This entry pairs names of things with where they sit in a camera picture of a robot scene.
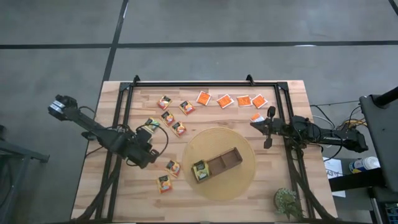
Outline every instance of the round wooden tray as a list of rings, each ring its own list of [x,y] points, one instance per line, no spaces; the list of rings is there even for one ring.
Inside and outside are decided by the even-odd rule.
[[[208,160],[236,147],[242,163],[200,184],[197,183],[192,165]],[[182,156],[185,180],[192,189],[211,200],[231,200],[243,194],[256,173],[256,157],[249,142],[239,133],[228,128],[210,128],[197,134],[185,147]]]

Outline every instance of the orange packet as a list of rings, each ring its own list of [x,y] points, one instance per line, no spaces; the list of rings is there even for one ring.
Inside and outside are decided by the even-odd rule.
[[[164,112],[160,118],[167,125],[167,127],[174,122],[174,116],[170,111]]]
[[[193,105],[189,101],[182,102],[179,107],[186,115],[192,113],[195,110],[195,107],[193,107]]]
[[[256,106],[257,109],[268,103],[268,101],[261,94],[258,94],[256,97],[254,97],[251,102],[254,104],[254,106]]]
[[[182,124],[181,121],[175,123],[172,126],[174,134],[176,134],[178,137],[180,137],[183,133],[187,131],[187,128]]]
[[[223,109],[226,108],[228,105],[232,104],[233,102],[234,100],[228,94],[225,94],[223,97],[217,100],[217,103]]]
[[[211,95],[210,95],[210,94],[205,93],[204,91],[201,91],[201,92],[199,93],[199,95],[198,95],[197,103],[201,103],[201,104],[207,106],[207,104],[208,104],[209,101],[210,101],[210,98],[211,98]]]
[[[172,99],[167,96],[162,96],[161,99],[157,102],[157,105],[165,110],[172,103]]]
[[[165,170],[167,170],[174,177],[178,177],[181,170],[181,165],[178,162],[171,161],[166,165]]]
[[[260,121],[264,121],[265,119],[261,116],[260,113],[256,113],[255,115],[253,115],[250,118],[251,122],[260,122]]]
[[[169,175],[164,175],[156,179],[157,187],[159,188],[159,192],[162,194],[169,190],[172,190],[172,183],[170,181]]]
[[[253,105],[249,95],[238,96],[238,97],[236,97],[236,99],[238,100],[238,105],[239,106],[251,106],[251,105]]]

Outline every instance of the wire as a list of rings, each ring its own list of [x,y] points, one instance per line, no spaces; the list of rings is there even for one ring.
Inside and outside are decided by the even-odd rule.
[[[336,152],[334,155],[332,155],[329,159],[325,159],[324,162],[329,161],[329,160],[333,159],[334,157],[336,157],[336,156],[340,153],[341,149],[343,148],[343,139],[342,139],[338,134],[333,133],[333,132],[331,132],[331,133],[332,133],[332,135],[337,136],[337,137],[340,138],[340,148],[339,148],[339,149],[337,150],[337,152]],[[319,139],[321,138],[321,136],[324,135],[324,134],[329,134],[329,133],[322,133],[322,134],[319,134],[319,136],[318,136],[318,142],[319,142]]]
[[[162,127],[160,127],[159,125],[156,125],[156,124],[143,124],[143,125],[140,125],[140,126],[138,126],[138,127],[136,128],[136,132],[137,132],[137,130],[138,130],[139,128],[142,128],[142,127],[144,127],[144,126],[156,126],[156,127],[160,128],[160,129],[164,132],[164,134],[166,135],[166,145],[164,146],[163,150],[159,153],[159,155],[158,155],[157,157],[161,156],[161,155],[163,154],[163,152],[166,150],[167,145],[169,145],[169,135],[167,134],[167,132],[165,131],[165,129],[163,129]]]
[[[338,104],[343,104],[343,103],[354,103],[354,102],[359,102],[359,100],[343,101],[343,102],[337,102],[337,103],[324,103],[324,104],[320,104],[317,106],[331,106],[331,105],[338,105]]]
[[[337,152],[334,155],[332,155],[329,159],[325,159],[323,162],[334,159],[340,153],[342,147],[343,147],[343,145],[340,146],[340,148],[337,150]]]
[[[297,161],[299,158],[302,158],[304,156],[304,151],[301,148],[293,148],[293,150],[296,151],[296,154],[297,154],[297,159],[294,159],[292,157],[293,160]]]
[[[100,149],[102,149],[102,148],[104,148],[104,146],[101,146],[101,147],[99,147],[99,148],[97,148],[97,149],[95,149],[95,150],[93,150],[93,151],[87,153],[86,156],[85,156],[85,158],[87,158],[88,155],[90,155],[91,153],[94,153],[94,152],[96,152],[96,151],[98,151],[98,150],[100,150]]]
[[[355,112],[353,113],[353,115],[356,114],[356,113],[359,113],[360,111],[361,111],[361,110],[355,111]],[[336,130],[342,130],[342,129],[344,129],[345,126],[346,126],[345,122],[348,121],[348,120],[349,120],[349,116],[348,116],[346,119],[344,119],[344,121],[341,122],[341,124],[340,124],[339,126],[337,126]]]
[[[313,145],[313,146],[319,146],[319,147],[321,147],[321,152],[323,152],[323,146],[321,146],[321,145],[319,145],[319,144],[312,144],[312,143],[309,143],[310,145]]]
[[[321,116],[317,116],[317,115],[312,115],[314,118],[319,118],[319,119],[322,119],[322,120],[324,120],[324,121],[326,121],[327,123],[329,123],[330,124],[330,126],[334,129],[335,127],[334,127],[334,124],[332,123],[332,122],[330,122],[329,120],[327,120],[326,118],[322,118]]]
[[[360,108],[360,107],[361,107],[361,105],[355,107],[355,109],[352,110],[352,112],[351,112],[351,114],[350,114],[350,116],[349,116],[348,128],[349,128],[349,124],[350,124],[350,122],[351,122],[351,117],[353,116],[354,111],[355,111],[356,109]]]
[[[333,122],[331,121],[331,119],[325,114],[325,112],[323,112],[323,110],[318,105],[310,105],[310,106],[318,108],[318,110],[321,111],[321,113],[325,116],[325,118],[333,125],[333,128],[336,127],[335,124],[333,124]]]
[[[88,106],[81,106],[78,108],[78,110],[81,110],[82,108],[86,108],[95,114],[95,111],[93,109],[89,108]]]
[[[11,193],[11,189],[12,189],[12,172],[11,172],[11,165],[8,161],[6,161],[7,163],[7,168],[8,168],[8,176],[9,176],[9,185],[10,187],[8,188],[7,194],[4,197],[3,201],[0,203],[0,208],[6,203],[7,198],[9,196],[9,194]]]
[[[294,126],[294,124],[293,124],[292,126],[293,126],[293,129],[297,132],[298,136],[300,137],[300,143],[302,144],[302,143],[303,143],[303,137],[301,137],[300,132],[297,130],[297,128]]]
[[[359,126],[359,125],[364,125],[364,126],[368,126],[368,124],[366,123],[366,121],[363,121],[365,118],[362,118],[360,120],[358,119],[351,119],[351,121],[353,121],[353,125],[355,126]]]

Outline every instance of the paper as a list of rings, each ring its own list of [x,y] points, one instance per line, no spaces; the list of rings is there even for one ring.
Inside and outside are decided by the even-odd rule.
[[[326,173],[328,174],[328,179],[341,177],[343,175],[343,169],[341,168],[341,161],[338,159],[331,159],[329,161],[324,162]],[[346,192],[344,190],[339,192],[332,192],[333,196],[337,197],[346,197]]]

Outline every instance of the metal stand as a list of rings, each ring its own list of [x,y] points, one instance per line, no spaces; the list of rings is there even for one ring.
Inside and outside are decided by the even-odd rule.
[[[21,161],[19,171],[12,179],[12,182],[10,183],[10,190],[8,191],[6,198],[4,199],[2,207],[0,207],[0,223],[6,224],[9,223],[12,209],[14,208],[18,191],[22,185],[22,181],[24,180],[29,161],[31,159],[37,159],[42,163],[47,163],[50,156],[43,155],[41,153],[34,152],[29,149],[25,149],[23,147],[19,147],[17,145],[6,142],[4,140],[5,127],[0,126],[0,130],[2,133],[0,137],[0,164],[5,166],[5,164],[9,163],[9,159],[18,159]]]

